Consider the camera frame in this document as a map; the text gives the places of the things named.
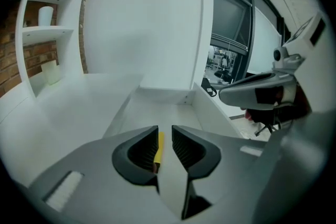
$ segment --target window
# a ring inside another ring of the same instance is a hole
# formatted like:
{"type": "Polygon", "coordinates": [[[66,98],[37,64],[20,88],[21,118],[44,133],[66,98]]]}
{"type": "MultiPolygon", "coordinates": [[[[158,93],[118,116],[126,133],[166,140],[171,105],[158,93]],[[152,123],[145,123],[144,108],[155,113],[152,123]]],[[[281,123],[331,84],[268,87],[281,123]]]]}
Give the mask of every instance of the window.
{"type": "Polygon", "coordinates": [[[239,66],[238,54],[221,47],[209,46],[204,77],[211,84],[227,85],[234,80],[234,70],[239,66]]]}
{"type": "Polygon", "coordinates": [[[289,38],[284,19],[270,0],[214,0],[213,28],[204,77],[211,84],[226,85],[245,78],[249,71],[264,71],[270,64],[265,62],[260,66],[259,54],[269,55],[274,47],[282,46],[289,38]],[[263,27],[269,33],[264,34],[263,27]]]}
{"type": "Polygon", "coordinates": [[[291,33],[288,30],[284,19],[281,17],[280,13],[274,7],[272,2],[270,0],[254,0],[254,4],[260,10],[260,12],[266,16],[266,18],[272,23],[272,25],[281,35],[281,45],[287,42],[291,36],[291,33]]]}
{"type": "Polygon", "coordinates": [[[264,0],[254,0],[255,6],[264,14],[267,19],[277,28],[278,16],[272,11],[264,0]]]}
{"type": "Polygon", "coordinates": [[[251,0],[214,0],[213,29],[204,77],[225,85],[243,78],[252,41],[251,0]]]}

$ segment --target black window frame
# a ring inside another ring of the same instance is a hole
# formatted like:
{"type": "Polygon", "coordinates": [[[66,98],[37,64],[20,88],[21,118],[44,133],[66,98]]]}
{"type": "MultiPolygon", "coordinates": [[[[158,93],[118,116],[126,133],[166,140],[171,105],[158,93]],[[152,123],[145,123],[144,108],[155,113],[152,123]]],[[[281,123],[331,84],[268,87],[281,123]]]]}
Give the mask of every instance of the black window frame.
{"type": "Polygon", "coordinates": [[[233,77],[233,82],[243,79],[247,72],[248,64],[250,61],[251,53],[253,48],[254,41],[254,23],[255,23],[255,7],[254,0],[237,0],[238,6],[241,6],[241,2],[243,2],[246,7],[244,7],[245,12],[248,10],[248,17],[246,19],[249,20],[249,27],[245,29],[245,36],[247,37],[247,45],[243,45],[235,40],[232,40],[227,37],[223,37],[212,33],[210,46],[222,47],[224,49],[230,48],[231,51],[237,53],[237,58],[235,61],[238,61],[237,64],[234,65],[232,74],[235,74],[233,77]]]}
{"type": "MultiPolygon", "coordinates": [[[[212,33],[211,42],[209,46],[222,47],[224,49],[230,48],[231,51],[237,53],[237,58],[235,61],[238,61],[232,70],[232,74],[235,74],[233,77],[233,82],[238,81],[240,79],[248,76],[247,69],[249,66],[252,50],[253,50],[253,42],[254,42],[254,34],[255,34],[255,1],[254,0],[239,0],[244,2],[249,7],[249,29],[248,29],[248,42],[247,46],[231,40],[229,38],[219,36],[215,33],[212,33]]],[[[266,5],[271,9],[271,11],[277,17],[277,31],[281,35],[281,46],[286,43],[286,41],[291,37],[291,32],[288,30],[288,27],[285,23],[284,18],[280,15],[278,10],[275,8],[273,3],[270,0],[263,0],[266,5]]],[[[222,84],[212,83],[214,86],[223,86],[222,84]]]]}

